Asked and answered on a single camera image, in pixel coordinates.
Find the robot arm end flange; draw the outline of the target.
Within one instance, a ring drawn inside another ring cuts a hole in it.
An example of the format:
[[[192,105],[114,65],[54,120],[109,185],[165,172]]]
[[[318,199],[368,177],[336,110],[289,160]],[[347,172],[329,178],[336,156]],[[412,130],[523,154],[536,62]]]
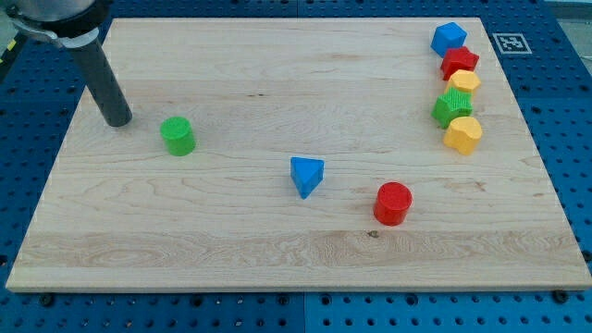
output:
[[[109,0],[2,0],[17,32],[58,47],[80,48],[97,39]]]

